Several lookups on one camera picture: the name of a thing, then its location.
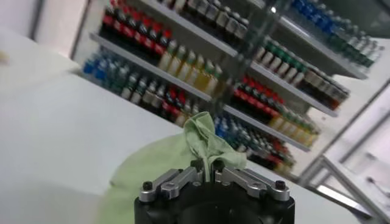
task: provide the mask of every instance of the white table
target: white table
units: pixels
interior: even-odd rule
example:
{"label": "white table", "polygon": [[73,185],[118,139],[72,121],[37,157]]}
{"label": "white table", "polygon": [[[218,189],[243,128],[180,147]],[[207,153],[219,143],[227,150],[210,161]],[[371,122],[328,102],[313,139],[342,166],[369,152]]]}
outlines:
{"label": "white table", "polygon": [[0,99],[60,72],[80,69],[76,62],[4,28],[0,28],[0,51],[8,56],[8,63],[0,63]]}
{"label": "white table", "polygon": [[[0,103],[0,222],[91,223],[115,169],[140,147],[182,129],[75,75]],[[279,180],[248,162],[248,168]],[[288,182],[296,223],[359,223]]]}

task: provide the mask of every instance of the bottle cap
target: bottle cap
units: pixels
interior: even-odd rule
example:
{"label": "bottle cap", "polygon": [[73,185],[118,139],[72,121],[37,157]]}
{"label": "bottle cap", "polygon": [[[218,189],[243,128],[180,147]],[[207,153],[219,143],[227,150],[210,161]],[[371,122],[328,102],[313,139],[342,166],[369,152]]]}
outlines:
{"label": "bottle cap", "polygon": [[201,68],[203,68],[204,63],[205,63],[205,60],[203,59],[203,56],[198,55],[197,61],[196,61],[196,66],[197,66],[199,69],[201,69]]}
{"label": "bottle cap", "polygon": [[193,105],[193,115],[199,113],[199,106],[197,105],[197,103],[194,103]]}
{"label": "bottle cap", "polygon": [[224,7],[224,11],[229,14],[232,10],[229,7],[225,6]]}
{"label": "bottle cap", "polygon": [[298,71],[301,72],[301,73],[305,73],[307,71],[307,66],[306,66],[306,62],[303,62],[300,64],[300,67],[298,68]]}
{"label": "bottle cap", "polygon": [[133,17],[134,20],[140,20],[141,19],[140,13],[137,12],[136,10],[133,11],[132,17]]}
{"label": "bottle cap", "polygon": [[178,57],[179,59],[183,59],[185,52],[186,52],[185,46],[181,45],[179,47],[179,50],[177,51],[176,57]]}
{"label": "bottle cap", "polygon": [[161,23],[154,22],[152,28],[154,31],[159,32],[162,30],[163,25]]}
{"label": "bottle cap", "polygon": [[285,52],[284,52],[282,49],[278,48],[277,51],[276,51],[276,55],[277,55],[280,59],[282,59],[282,58],[285,56]]}
{"label": "bottle cap", "polygon": [[215,65],[215,74],[214,76],[218,79],[222,75],[222,69],[219,65]]}
{"label": "bottle cap", "polygon": [[163,36],[166,37],[166,38],[171,38],[172,37],[172,31],[170,29],[164,30]]}
{"label": "bottle cap", "polygon": [[187,57],[187,63],[188,64],[193,64],[194,63],[194,61],[195,61],[195,58],[196,58],[196,54],[193,52],[193,51],[190,51],[189,53],[188,53],[188,57]]}
{"label": "bottle cap", "polygon": [[220,7],[221,7],[221,2],[218,1],[218,0],[214,0],[213,4],[214,4],[217,8],[220,8]]}
{"label": "bottle cap", "polygon": [[169,43],[169,46],[168,46],[168,52],[170,54],[173,54],[175,52],[177,48],[177,43],[176,43],[176,40],[172,40],[170,43]]}
{"label": "bottle cap", "polygon": [[179,102],[180,102],[182,105],[184,105],[184,103],[185,103],[185,93],[184,93],[184,91],[179,92],[178,98],[179,98]]}
{"label": "bottle cap", "polygon": [[333,10],[329,10],[326,12],[326,15],[329,16],[329,17],[332,17],[334,15],[334,11]]}
{"label": "bottle cap", "polygon": [[214,67],[213,63],[210,60],[207,60],[205,72],[212,74],[212,73],[214,73],[214,69],[215,69],[215,67]]}
{"label": "bottle cap", "polygon": [[241,18],[241,19],[240,19],[240,22],[241,22],[242,24],[244,24],[244,26],[248,26],[248,25],[249,25],[248,19]]}
{"label": "bottle cap", "polygon": [[144,26],[148,27],[151,26],[152,20],[149,17],[144,16],[144,18],[142,19],[142,23],[144,24]]}
{"label": "bottle cap", "polygon": [[239,14],[238,13],[233,13],[233,17],[235,18],[235,19],[237,19],[237,21],[239,21]]}

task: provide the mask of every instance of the shelf unit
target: shelf unit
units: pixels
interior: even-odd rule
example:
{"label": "shelf unit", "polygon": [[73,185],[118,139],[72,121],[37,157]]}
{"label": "shelf unit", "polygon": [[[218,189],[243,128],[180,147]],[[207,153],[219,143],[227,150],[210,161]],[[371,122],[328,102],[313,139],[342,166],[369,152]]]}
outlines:
{"label": "shelf unit", "polygon": [[[194,25],[192,22],[187,21],[185,18],[181,17],[178,13],[175,11],[163,6],[161,3],[159,3],[156,0],[139,0],[143,4],[146,4],[148,7],[154,9],[156,12],[161,13],[166,18],[170,19],[172,22],[175,22],[178,26],[190,30],[194,35],[197,35],[201,37],[204,41],[213,44],[221,51],[225,52],[229,56],[234,57],[237,54],[237,51],[234,50],[232,47],[230,47],[228,44],[224,43],[223,41],[215,38],[214,36],[210,35],[206,31],[202,30],[201,28]],[[257,2],[255,0],[251,1],[255,6],[262,8],[264,6],[264,3],[262,1]],[[299,89],[295,88],[294,86],[290,85],[289,83],[284,82],[282,79],[278,78],[276,75],[262,67],[261,65],[258,65],[257,63],[252,63],[250,69],[253,72],[256,72],[257,74],[266,77],[267,79],[273,81],[274,83],[278,84],[282,88],[286,89],[291,94],[295,95],[296,97],[303,100],[305,103],[311,105],[312,107],[317,108],[318,110],[324,112],[325,114],[336,117],[337,113],[333,110],[327,108],[317,100],[313,99],[309,95],[301,92]]]}
{"label": "shelf unit", "polygon": [[286,143],[288,144],[291,144],[295,147],[297,147],[298,149],[301,149],[303,150],[304,152],[309,152],[310,149],[308,147],[306,147],[305,145],[283,135],[282,133],[278,132],[278,131],[275,131],[274,129],[272,129],[271,127],[268,127],[267,125],[257,121],[256,119],[254,118],[251,118],[250,116],[244,114],[243,112],[237,110],[237,109],[234,109],[233,107],[229,106],[229,105],[226,105],[224,107],[224,111],[228,114],[231,114],[235,117],[237,117],[238,119],[250,124],[251,126],[254,126],[272,136],[275,136],[276,138],[279,138],[280,140],[282,141],[285,141]]}
{"label": "shelf unit", "polygon": [[312,48],[320,52],[323,56],[327,57],[335,66],[337,70],[340,70],[338,75],[344,75],[356,79],[366,79],[367,76],[357,70],[352,66],[346,59],[342,58],[340,55],[334,53],[326,45],[321,43],[317,38],[308,33],[303,27],[296,24],[294,21],[291,21],[289,18],[283,16],[279,21],[280,25],[291,33],[298,36],[306,44],[310,45]]}
{"label": "shelf unit", "polygon": [[[379,219],[379,223],[390,223],[390,210],[379,201],[376,201],[377,197],[373,194],[372,188],[367,185],[366,180],[356,176],[338,160],[326,154],[321,156],[318,161],[312,167],[313,174],[316,174],[322,168],[327,169],[355,197],[358,203],[361,203],[365,209]],[[302,181],[301,185],[308,186],[313,177],[311,176],[309,179]]]}
{"label": "shelf unit", "polygon": [[103,37],[100,37],[98,34],[91,33],[90,38],[94,40],[95,42],[99,43],[101,46],[110,49],[112,52],[128,59],[129,61],[137,64],[138,66],[150,71],[151,73],[163,78],[164,80],[179,86],[181,89],[184,89],[185,91],[191,93],[194,96],[197,96],[198,98],[204,100],[204,101],[210,101],[211,97],[202,91],[199,91],[197,88],[192,87],[191,85],[181,81],[180,79],[177,79],[176,77],[172,76],[171,74],[168,74],[167,72],[164,72],[163,70],[159,69],[158,67],[150,64],[149,62],[141,59],[140,57],[130,53],[129,51],[117,46],[116,44],[112,43],[109,40],[106,40]]}
{"label": "shelf unit", "polygon": [[281,86],[283,89],[287,90],[289,93],[299,97],[306,103],[310,104],[311,106],[317,108],[318,110],[324,112],[325,114],[337,117],[337,113],[333,110],[327,108],[320,102],[318,102],[316,99],[312,98],[311,96],[305,94],[301,90],[297,89],[295,86],[290,85],[289,83],[285,82],[283,79],[279,78],[278,76],[274,75],[270,70],[264,68],[262,65],[259,65],[258,63],[252,62],[250,66],[254,71],[257,71],[257,73],[261,74],[262,76],[266,77],[267,79],[273,81],[274,83]]}
{"label": "shelf unit", "polygon": [[[163,70],[157,68],[156,66],[146,62],[145,60],[139,58],[138,56],[130,53],[129,51],[117,46],[116,44],[112,43],[109,40],[106,40],[103,37],[100,37],[98,34],[91,33],[90,38],[94,40],[95,42],[99,43],[102,47],[109,49],[110,51],[132,61],[133,63],[137,64],[138,66],[141,66],[142,68],[152,72],[153,74],[165,79],[166,81],[177,85],[181,87],[182,89],[188,91],[194,96],[197,96],[198,98],[204,100],[204,101],[210,101],[211,97],[202,91],[199,91],[198,89],[192,87],[191,85],[177,79],[176,77],[172,76],[171,74],[168,74],[167,72],[164,72]],[[230,106],[225,106],[224,111],[228,114],[231,114],[232,116],[237,117],[238,119],[241,119],[242,121],[258,128],[259,130],[262,130],[272,136],[275,136],[276,138],[279,138],[282,141],[285,141],[291,145],[296,146],[297,148],[307,152],[309,151],[309,148],[298,143],[297,141],[275,131],[274,129],[268,127],[265,124],[262,124],[261,122],[249,117],[248,115],[230,107]]]}

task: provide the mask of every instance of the light green cloth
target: light green cloth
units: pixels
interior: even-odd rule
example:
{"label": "light green cloth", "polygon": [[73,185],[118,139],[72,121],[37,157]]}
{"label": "light green cloth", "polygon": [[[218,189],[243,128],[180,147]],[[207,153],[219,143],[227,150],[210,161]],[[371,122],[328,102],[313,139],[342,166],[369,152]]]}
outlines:
{"label": "light green cloth", "polygon": [[116,171],[101,201],[97,223],[134,223],[133,203],[142,183],[155,180],[169,169],[185,169],[196,158],[202,158],[207,165],[207,181],[210,164],[215,159],[244,168],[245,154],[234,151],[214,132],[211,116],[202,112],[185,123],[184,133],[153,142],[128,157]]}

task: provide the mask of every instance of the yellow bottle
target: yellow bottle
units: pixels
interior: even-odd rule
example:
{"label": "yellow bottle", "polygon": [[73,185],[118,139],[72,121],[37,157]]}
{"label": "yellow bottle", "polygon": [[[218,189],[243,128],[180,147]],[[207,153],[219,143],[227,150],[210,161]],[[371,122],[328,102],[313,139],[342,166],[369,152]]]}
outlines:
{"label": "yellow bottle", "polygon": [[180,46],[176,56],[172,58],[171,64],[168,66],[168,69],[166,72],[170,73],[173,76],[176,76],[177,71],[180,70],[180,66],[182,65],[182,62],[184,62],[184,55],[185,55],[185,47]]}
{"label": "yellow bottle", "polygon": [[187,75],[191,72],[193,68],[193,64],[195,62],[196,55],[193,51],[190,51],[188,53],[188,57],[186,59],[186,62],[184,62],[183,66],[180,68],[178,73],[176,74],[177,78],[181,81],[184,81]]}
{"label": "yellow bottle", "polygon": [[303,123],[303,127],[304,127],[303,135],[301,135],[300,138],[298,139],[298,142],[300,142],[301,144],[305,144],[311,136],[310,126],[306,123],[306,121]]}
{"label": "yellow bottle", "polygon": [[291,125],[290,127],[286,130],[285,135],[289,136],[290,138],[294,135],[294,133],[298,130],[298,125],[297,125],[297,115],[293,114],[291,116]]}
{"label": "yellow bottle", "polygon": [[287,130],[290,128],[290,126],[292,126],[292,123],[290,122],[291,115],[292,115],[291,111],[287,112],[286,116],[284,117],[284,122],[277,129],[280,133],[283,133],[284,135],[287,132]]}
{"label": "yellow bottle", "polygon": [[173,58],[173,56],[175,54],[176,47],[177,47],[176,41],[172,40],[169,43],[168,49],[165,51],[165,53],[163,54],[160,62],[158,63],[158,68],[160,68],[163,71],[167,71],[168,70],[169,65],[172,62],[172,58]]}
{"label": "yellow bottle", "polygon": [[205,60],[201,55],[199,55],[197,57],[196,63],[194,64],[191,72],[188,73],[187,78],[185,79],[185,81],[188,84],[192,86],[195,84],[195,80],[199,76],[200,72],[203,70],[204,64],[205,64]]}
{"label": "yellow bottle", "polygon": [[306,146],[311,147],[313,143],[317,140],[318,135],[320,133],[320,129],[316,127],[314,124],[311,124],[311,134],[310,137],[304,143]]}
{"label": "yellow bottle", "polygon": [[214,73],[215,67],[213,66],[213,63],[210,60],[207,60],[205,69],[199,75],[197,76],[197,79],[195,81],[195,88],[205,91],[207,84],[209,83],[211,79],[211,74]]}
{"label": "yellow bottle", "polygon": [[305,134],[305,128],[303,126],[302,117],[297,118],[297,129],[295,132],[291,135],[291,138],[299,142],[299,139],[302,137],[302,135]]}
{"label": "yellow bottle", "polygon": [[222,75],[222,69],[221,67],[219,67],[218,65],[215,66],[215,72],[214,72],[214,75],[211,75],[211,79],[208,81],[208,83],[206,84],[206,88],[205,88],[205,94],[208,94],[209,96],[212,96],[212,94],[214,93],[217,85],[218,85],[218,82],[219,82],[219,78],[220,76]]}
{"label": "yellow bottle", "polygon": [[274,116],[270,123],[268,123],[268,126],[270,126],[271,128],[277,130],[285,121],[285,117],[286,116],[286,108],[283,106],[283,108],[281,109],[281,111],[279,111],[279,114],[277,116]]}

